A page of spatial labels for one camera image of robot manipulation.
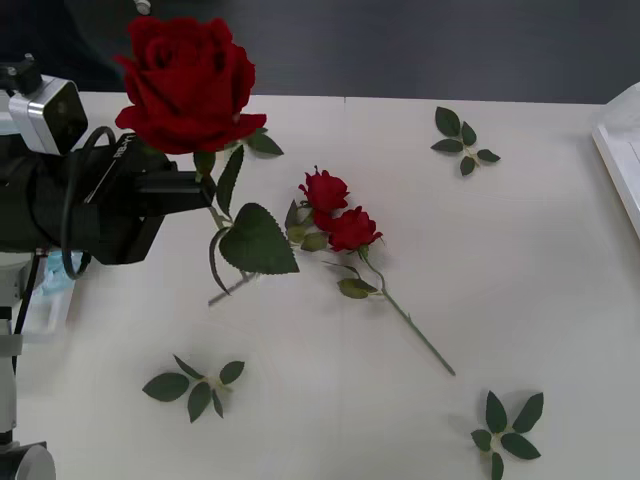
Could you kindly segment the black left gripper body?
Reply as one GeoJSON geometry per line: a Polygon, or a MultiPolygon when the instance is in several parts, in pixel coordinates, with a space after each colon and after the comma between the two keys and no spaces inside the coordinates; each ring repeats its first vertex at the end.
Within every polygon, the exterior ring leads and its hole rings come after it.
{"type": "Polygon", "coordinates": [[[132,133],[103,147],[89,142],[80,151],[69,177],[69,250],[80,252],[83,264],[146,258],[165,216],[136,214],[137,177],[159,171],[178,169],[132,133]]]}

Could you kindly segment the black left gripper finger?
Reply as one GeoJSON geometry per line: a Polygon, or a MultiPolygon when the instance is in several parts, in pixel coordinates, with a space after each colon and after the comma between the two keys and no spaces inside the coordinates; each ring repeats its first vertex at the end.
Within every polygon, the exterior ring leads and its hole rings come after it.
{"type": "Polygon", "coordinates": [[[199,190],[195,172],[159,171],[137,177],[138,190],[199,190]]]}
{"type": "Polygon", "coordinates": [[[135,211],[139,216],[166,216],[208,208],[215,193],[206,185],[141,190],[135,195],[135,211]]]}

